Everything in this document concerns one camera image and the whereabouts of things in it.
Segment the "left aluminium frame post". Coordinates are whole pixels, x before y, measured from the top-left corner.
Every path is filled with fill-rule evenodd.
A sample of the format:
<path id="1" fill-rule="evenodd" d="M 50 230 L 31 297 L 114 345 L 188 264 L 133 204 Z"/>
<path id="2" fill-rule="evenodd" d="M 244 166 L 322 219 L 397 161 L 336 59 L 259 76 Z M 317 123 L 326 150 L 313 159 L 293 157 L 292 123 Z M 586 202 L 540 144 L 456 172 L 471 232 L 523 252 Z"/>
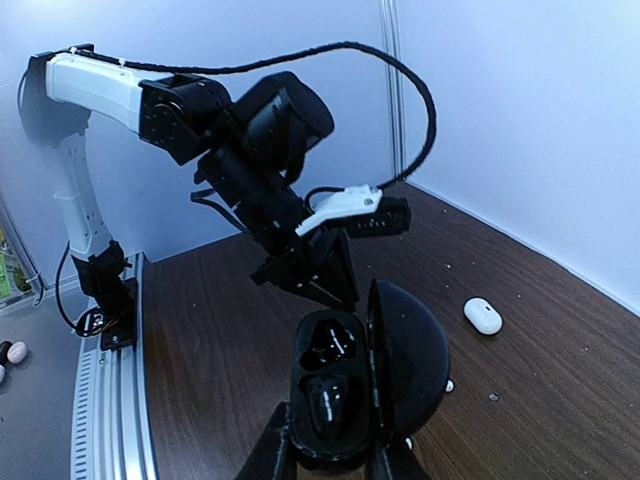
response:
<path id="1" fill-rule="evenodd" d="M 397 2 L 380 0 L 383 50 L 390 56 L 401 59 L 400 25 Z M 404 91 L 401 73 L 393 66 L 386 66 L 387 103 L 392 150 L 393 175 L 398 175 L 406 166 L 406 135 L 404 115 Z"/>

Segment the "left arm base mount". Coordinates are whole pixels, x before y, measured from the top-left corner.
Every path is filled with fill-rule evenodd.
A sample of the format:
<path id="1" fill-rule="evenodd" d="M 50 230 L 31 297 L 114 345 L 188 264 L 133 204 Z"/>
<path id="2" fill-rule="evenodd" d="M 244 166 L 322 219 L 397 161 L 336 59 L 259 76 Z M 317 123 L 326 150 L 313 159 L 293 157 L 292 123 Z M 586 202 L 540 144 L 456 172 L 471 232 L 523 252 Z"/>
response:
<path id="1" fill-rule="evenodd" d="M 105 321 L 99 329 L 100 348 L 103 351 L 119 350 L 136 343 L 137 300 L 138 281 L 135 278 L 121 281 L 113 291 L 97 296 L 96 308 Z"/>

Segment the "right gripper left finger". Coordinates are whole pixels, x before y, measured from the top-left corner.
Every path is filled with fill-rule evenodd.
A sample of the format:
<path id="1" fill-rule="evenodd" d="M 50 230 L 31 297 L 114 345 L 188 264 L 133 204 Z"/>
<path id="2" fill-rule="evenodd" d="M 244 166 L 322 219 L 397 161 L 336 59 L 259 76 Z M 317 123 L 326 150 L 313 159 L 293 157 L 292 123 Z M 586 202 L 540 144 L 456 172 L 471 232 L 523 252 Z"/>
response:
<path id="1" fill-rule="evenodd" d="M 296 450 L 292 442 L 290 408 L 279 403 L 235 480 L 294 480 Z"/>

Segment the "black earbud charging case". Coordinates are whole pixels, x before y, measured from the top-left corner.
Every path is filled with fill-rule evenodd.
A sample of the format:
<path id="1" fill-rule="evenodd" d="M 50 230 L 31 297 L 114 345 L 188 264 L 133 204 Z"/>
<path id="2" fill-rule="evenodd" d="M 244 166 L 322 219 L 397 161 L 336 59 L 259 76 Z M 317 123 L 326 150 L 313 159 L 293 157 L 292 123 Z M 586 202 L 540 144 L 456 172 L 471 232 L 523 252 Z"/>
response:
<path id="1" fill-rule="evenodd" d="M 337 320 L 357 342 L 356 355 L 309 371 L 300 364 L 316 325 Z M 444 328 L 414 295 L 375 279 L 365 319 L 339 310 L 313 312 L 300 322 L 291 374 L 292 440 L 304 456 L 342 462 L 362 455 L 375 440 L 391 442 L 419 430 L 438 408 L 449 380 L 450 354 Z M 346 375 L 350 385 L 348 420 L 335 440 L 315 435 L 302 384 L 309 376 Z"/>

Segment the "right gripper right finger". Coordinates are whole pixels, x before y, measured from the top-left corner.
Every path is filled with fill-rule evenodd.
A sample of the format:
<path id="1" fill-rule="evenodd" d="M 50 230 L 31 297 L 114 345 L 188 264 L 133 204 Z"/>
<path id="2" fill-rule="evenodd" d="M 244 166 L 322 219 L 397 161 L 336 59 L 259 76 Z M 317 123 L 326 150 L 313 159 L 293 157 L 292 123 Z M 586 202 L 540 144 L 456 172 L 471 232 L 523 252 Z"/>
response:
<path id="1" fill-rule="evenodd" d="M 372 480 L 430 480 L 406 443 L 384 446 L 376 443 L 369 460 Z"/>

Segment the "front aluminium rail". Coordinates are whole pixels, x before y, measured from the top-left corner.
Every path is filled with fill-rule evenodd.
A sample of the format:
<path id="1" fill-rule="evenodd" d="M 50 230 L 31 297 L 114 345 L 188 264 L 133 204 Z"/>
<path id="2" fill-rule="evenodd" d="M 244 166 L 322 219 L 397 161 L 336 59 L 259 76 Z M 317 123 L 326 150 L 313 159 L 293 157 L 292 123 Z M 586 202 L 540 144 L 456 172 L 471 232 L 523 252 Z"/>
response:
<path id="1" fill-rule="evenodd" d="M 144 361 L 142 252 L 129 257 L 124 278 L 137 281 L 137 340 L 103 351 L 97 338 L 81 341 L 73 397 L 71 479 L 156 479 L 158 477 Z"/>

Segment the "white earbud charging case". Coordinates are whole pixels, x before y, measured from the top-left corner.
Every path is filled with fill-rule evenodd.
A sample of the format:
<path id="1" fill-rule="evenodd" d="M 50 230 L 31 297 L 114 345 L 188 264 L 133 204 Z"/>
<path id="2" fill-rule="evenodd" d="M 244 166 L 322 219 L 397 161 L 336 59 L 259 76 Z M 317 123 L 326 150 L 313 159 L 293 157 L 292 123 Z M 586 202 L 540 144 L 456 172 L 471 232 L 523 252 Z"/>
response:
<path id="1" fill-rule="evenodd" d="M 464 304 L 463 313 L 471 325 L 482 335 L 492 336 L 502 329 L 502 316 L 484 298 L 468 299 Z"/>

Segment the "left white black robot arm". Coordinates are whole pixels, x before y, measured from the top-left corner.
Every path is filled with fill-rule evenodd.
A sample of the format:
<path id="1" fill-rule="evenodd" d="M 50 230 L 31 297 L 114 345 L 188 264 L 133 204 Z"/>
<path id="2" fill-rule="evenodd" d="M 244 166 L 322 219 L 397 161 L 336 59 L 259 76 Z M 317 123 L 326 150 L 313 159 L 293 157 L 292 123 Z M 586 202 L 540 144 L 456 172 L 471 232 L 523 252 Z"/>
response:
<path id="1" fill-rule="evenodd" d="M 266 251 L 257 284 L 333 309 L 359 299 L 345 230 L 337 214 L 313 211 L 293 190 L 307 153 L 334 129 L 321 98 L 295 74 L 259 80 L 232 99 L 220 82 L 180 69 L 132 66 L 90 44 L 33 55 L 18 91 L 28 140 L 51 160 L 54 196 L 68 232 L 83 293 L 103 319 L 85 314 L 75 330 L 105 350 L 137 340 L 137 284 L 99 210 L 89 174 L 86 133 L 92 115 L 125 126 L 177 164 L 195 162 L 194 179 Z"/>

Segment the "beige earbud case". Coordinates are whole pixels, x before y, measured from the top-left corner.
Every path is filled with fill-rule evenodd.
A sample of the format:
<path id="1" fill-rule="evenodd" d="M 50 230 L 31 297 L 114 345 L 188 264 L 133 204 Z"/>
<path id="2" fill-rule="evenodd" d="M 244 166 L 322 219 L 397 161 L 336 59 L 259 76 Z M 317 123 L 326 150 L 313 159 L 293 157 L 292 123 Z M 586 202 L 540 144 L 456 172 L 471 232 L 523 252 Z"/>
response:
<path id="1" fill-rule="evenodd" d="M 25 342 L 18 341 L 13 343 L 8 351 L 7 351 L 7 360 L 13 364 L 17 365 L 23 362 L 29 353 L 28 347 Z"/>

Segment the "black earbud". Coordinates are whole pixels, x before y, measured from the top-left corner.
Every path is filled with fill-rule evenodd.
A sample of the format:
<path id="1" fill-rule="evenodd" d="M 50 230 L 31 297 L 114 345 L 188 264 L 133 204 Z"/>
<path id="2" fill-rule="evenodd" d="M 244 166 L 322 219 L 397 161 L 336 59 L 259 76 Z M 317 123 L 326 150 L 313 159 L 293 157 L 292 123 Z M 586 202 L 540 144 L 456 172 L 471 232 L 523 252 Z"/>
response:
<path id="1" fill-rule="evenodd" d="M 346 375 L 314 375 L 302 384 L 315 435 L 322 440 L 338 439 L 346 429 L 350 385 Z"/>
<path id="2" fill-rule="evenodd" d="M 351 359 L 356 355 L 354 334 L 337 320 L 323 320 L 313 330 L 308 348 L 301 356 L 300 364 L 309 371 Z"/>

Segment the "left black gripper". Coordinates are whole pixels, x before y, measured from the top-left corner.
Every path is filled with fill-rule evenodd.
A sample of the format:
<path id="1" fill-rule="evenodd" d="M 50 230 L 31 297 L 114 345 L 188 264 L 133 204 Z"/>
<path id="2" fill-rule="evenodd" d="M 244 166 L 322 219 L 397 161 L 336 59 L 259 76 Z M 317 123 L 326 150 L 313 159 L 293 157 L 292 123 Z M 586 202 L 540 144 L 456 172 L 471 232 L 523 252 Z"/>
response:
<path id="1" fill-rule="evenodd" d="M 318 227 L 298 236 L 264 222 L 251 221 L 247 227 L 267 252 L 261 265 L 250 274 L 255 284 L 270 283 L 332 309 L 356 307 L 359 291 L 344 230 Z"/>

